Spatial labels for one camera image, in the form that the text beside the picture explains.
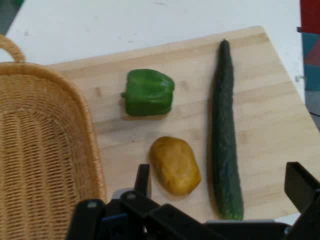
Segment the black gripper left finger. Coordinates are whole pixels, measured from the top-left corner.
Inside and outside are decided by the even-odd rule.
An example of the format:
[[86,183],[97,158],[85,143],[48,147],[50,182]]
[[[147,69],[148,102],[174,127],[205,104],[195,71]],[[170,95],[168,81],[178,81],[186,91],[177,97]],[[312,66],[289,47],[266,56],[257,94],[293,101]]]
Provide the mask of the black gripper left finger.
[[170,204],[150,199],[149,164],[140,164],[135,185],[119,198],[80,201],[73,212],[68,240],[222,240],[224,237]]

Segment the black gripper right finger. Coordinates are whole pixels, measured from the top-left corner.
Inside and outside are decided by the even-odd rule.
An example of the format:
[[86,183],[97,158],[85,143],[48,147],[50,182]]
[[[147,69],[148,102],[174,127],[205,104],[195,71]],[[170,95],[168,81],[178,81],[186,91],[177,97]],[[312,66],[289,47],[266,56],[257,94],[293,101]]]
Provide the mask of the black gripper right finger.
[[288,162],[284,191],[300,212],[286,234],[287,240],[318,240],[320,238],[320,182],[299,162]]

